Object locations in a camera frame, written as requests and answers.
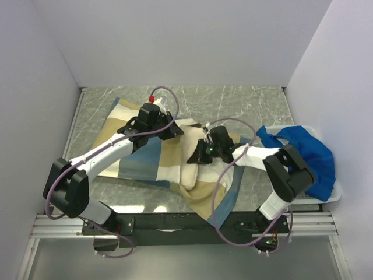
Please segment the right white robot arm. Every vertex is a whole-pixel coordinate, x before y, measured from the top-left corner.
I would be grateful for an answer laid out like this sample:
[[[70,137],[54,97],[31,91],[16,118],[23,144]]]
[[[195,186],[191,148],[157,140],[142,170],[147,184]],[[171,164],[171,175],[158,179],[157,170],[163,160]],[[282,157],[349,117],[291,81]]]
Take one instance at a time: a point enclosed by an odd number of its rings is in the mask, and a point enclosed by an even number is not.
[[[315,182],[315,175],[292,145],[281,148],[259,148],[246,143],[234,143],[224,126],[204,129],[205,137],[195,145],[188,164],[208,165],[214,158],[236,166],[253,167],[267,172],[272,193],[258,208],[256,227],[264,233],[276,226],[280,215],[296,196]]]

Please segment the blue beige patchwork pillowcase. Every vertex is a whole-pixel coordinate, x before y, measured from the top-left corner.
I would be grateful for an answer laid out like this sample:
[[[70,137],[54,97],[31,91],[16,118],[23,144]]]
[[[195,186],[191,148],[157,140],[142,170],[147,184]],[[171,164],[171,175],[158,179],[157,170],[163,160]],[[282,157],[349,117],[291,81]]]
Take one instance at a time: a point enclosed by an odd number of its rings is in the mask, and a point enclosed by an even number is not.
[[[116,161],[101,177],[144,181],[180,193],[180,137],[162,141],[151,138],[135,153]],[[243,167],[228,167],[221,159],[205,165],[214,174],[212,182],[198,182],[191,191],[180,193],[188,206],[211,225],[221,226],[235,207],[244,174]]]

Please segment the cream white pillow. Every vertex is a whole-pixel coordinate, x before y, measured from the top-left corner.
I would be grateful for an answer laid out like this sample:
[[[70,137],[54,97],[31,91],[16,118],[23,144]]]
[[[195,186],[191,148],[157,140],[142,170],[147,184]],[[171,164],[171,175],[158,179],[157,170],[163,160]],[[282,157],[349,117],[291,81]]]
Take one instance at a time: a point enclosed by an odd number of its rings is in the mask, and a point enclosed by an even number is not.
[[[212,182],[214,174],[205,165],[202,166],[202,171],[199,171],[198,164],[187,163],[196,150],[198,140],[204,140],[205,138],[206,134],[201,125],[191,118],[176,120],[176,124],[184,132],[180,137],[181,165],[179,187],[180,193],[182,193],[191,191],[198,182]]]

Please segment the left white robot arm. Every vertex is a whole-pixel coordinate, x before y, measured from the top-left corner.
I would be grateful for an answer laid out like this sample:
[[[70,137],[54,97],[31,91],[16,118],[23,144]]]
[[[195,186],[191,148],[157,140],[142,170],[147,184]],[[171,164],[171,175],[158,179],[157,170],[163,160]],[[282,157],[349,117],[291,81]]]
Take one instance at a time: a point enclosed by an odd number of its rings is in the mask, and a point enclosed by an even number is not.
[[[95,223],[102,234],[112,233],[118,223],[117,213],[108,205],[90,198],[92,180],[114,162],[145,146],[150,138],[165,141],[183,133],[169,111],[145,103],[136,116],[101,145],[70,161],[59,158],[52,164],[43,191],[46,214],[50,215],[50,206],[54,206],[64,216]]]

